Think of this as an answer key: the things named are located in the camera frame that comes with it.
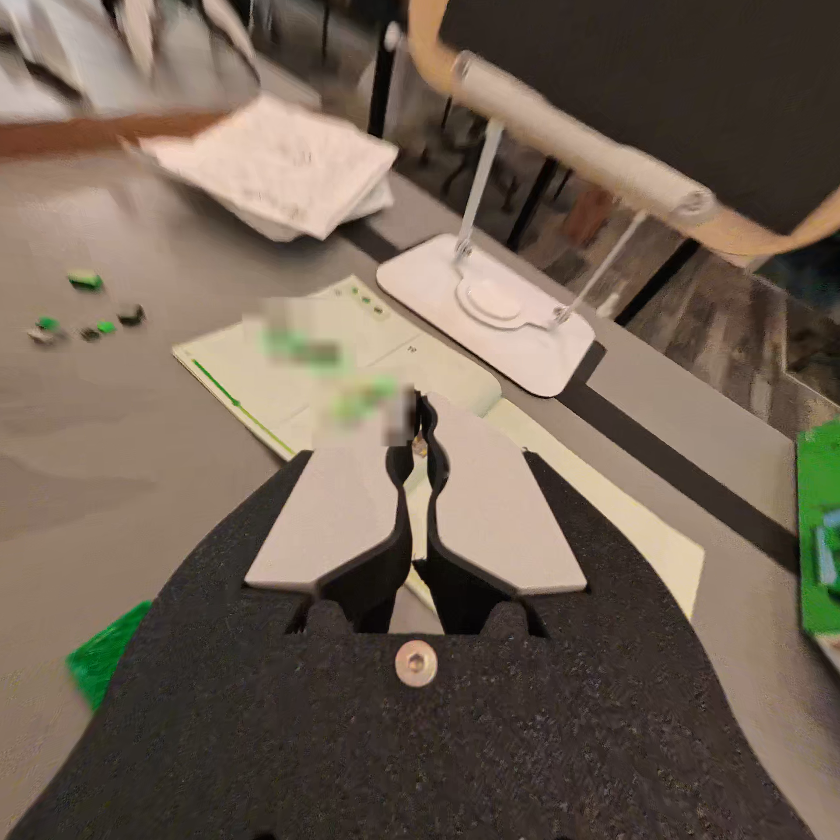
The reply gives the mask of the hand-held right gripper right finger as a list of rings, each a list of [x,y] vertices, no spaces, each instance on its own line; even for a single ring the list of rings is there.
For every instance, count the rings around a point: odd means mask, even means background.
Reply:
[[[478,634],[503,602],[585,592],[585,574],[524,449],[482,417],[423,398],[431,488],[423,582],[446,634]]]

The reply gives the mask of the black panel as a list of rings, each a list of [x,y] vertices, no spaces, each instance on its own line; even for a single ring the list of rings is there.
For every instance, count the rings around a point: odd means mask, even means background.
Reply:
[[[838,2],[447,2],[438,39],[710,188],[781,249],[838,230]]]

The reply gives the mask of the black pole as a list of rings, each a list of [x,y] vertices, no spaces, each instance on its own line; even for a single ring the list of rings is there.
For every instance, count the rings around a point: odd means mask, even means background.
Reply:
[[[382,28],[377,44],[367,122],[368,134],[377,139],[384,138],[393,67],[401,36],[399,23],[389,20]]]

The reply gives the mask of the white stand with tan band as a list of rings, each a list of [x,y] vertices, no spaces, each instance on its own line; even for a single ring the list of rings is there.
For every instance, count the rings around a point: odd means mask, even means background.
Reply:
[[[795,248],[786,236],[727,208],[708,187],[633,146],[619,143],[556,108],[506,71],[438,39],[447,2],[410,2],[408,48],[432,89],[487,118],[486,138],[457,234],[440,234],[380,265],[376,280],[464,349],[538,397],[563,392],[595,341],[578,313],[649,217],[727,258],[770,257]],[[507,130],[594,186],[624,200],[635,216],[572,302],[562,303],[472,241],[476,215],[502,134]]]

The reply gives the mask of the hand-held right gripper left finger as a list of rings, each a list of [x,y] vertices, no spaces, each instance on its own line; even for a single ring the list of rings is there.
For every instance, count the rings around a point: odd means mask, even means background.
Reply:
[[[405,483],[417,392],[324,407],[301,468],[245,574],[251,590],[337,603],[357,632],[387,632],[410,571]]]

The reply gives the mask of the green toy box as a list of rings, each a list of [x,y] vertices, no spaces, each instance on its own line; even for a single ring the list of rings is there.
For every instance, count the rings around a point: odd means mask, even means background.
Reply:
[[[839,670],[839,420],[795,444],[801,627]]]

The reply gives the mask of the grey desk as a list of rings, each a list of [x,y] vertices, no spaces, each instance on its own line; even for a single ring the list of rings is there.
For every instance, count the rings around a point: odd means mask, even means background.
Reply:
[[[119,153],[2,164],[2,838],[91,718],[67,654],[154,598],[279,468],[172,345],[262,297],[373,284],[393,250],[456,228],[391,180],[394,207],[367,224],[276,247]],[[103,288],[72,287],[71,271]],[[146,320],[125,328],[134,303]],[[44,316],[66,341],[27,336]],[[117,332],[79,338],[101,320]],[[692,624],[767,771],[816,837],[838,838],[838,682],[800,632],[793,576],[683,500],[610,481],[704,547]]]

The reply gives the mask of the green brick build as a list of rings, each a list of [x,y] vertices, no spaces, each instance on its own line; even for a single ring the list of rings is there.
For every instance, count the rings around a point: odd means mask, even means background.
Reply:
[[[66,657],[72,682],[91,711],[99,709],[126,647],[151,606],[151,601],[141,602]]]

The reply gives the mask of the white paper stack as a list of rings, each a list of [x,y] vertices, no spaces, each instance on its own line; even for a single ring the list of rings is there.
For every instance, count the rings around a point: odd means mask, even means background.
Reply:
[[[277,243],[323,241],[394,204],[392,143],[270,94],[191,139],[144,139],[134,152]]]

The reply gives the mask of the black desk strip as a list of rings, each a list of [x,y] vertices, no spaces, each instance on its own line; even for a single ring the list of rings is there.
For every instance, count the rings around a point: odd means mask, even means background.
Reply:
[[[639,501],[709,516],[727,536],[799,577],[792,441],[593,307],[594,350],[563,392],[541,398],[503,379],[506,397]]]

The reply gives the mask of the brown wooden ledge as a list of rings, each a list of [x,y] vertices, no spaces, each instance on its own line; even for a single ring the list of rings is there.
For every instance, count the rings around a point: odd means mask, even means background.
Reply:
[[[131,114],[116,118],[79,117],[61,122],[4,123],[2,160],[109,151],[122,141],[154,137],[192,138],[228,116],[228,111]]]

